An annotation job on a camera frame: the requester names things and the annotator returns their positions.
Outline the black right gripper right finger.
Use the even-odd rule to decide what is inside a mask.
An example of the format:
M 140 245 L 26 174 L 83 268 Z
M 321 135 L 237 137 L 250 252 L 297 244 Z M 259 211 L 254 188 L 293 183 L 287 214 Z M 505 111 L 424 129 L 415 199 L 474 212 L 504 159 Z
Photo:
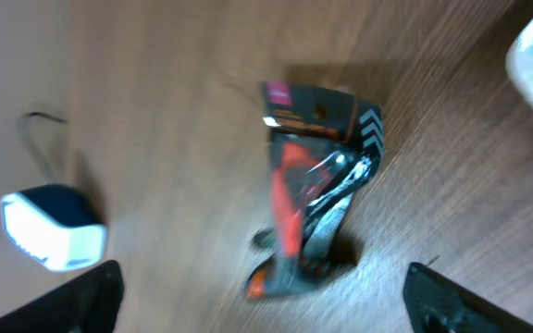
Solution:
M 533 333 L 533 325 L 418 262 L 408 266 L 403 301 L 415 333 Z

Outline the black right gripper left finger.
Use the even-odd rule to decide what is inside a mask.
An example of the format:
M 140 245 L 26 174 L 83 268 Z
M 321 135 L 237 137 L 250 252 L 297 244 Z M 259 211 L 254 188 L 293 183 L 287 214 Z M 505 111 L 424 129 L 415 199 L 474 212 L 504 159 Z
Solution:
M 0 317 L 0 332 L 112 333 L 124 297 L 120 264 L 108 260 Z

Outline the black red snack packet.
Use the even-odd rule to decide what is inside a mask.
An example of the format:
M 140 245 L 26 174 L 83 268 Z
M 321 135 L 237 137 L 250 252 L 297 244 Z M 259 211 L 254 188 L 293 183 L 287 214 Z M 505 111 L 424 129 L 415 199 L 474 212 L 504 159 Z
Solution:
M 349 92 L 264 81 L 273 225 L 257 231 L 271 256 L 247 278 L 250 301 L 319 290 L 355 267 L 334 242 L 353 195 L 376 176 L 385 145 L 381 107 Z

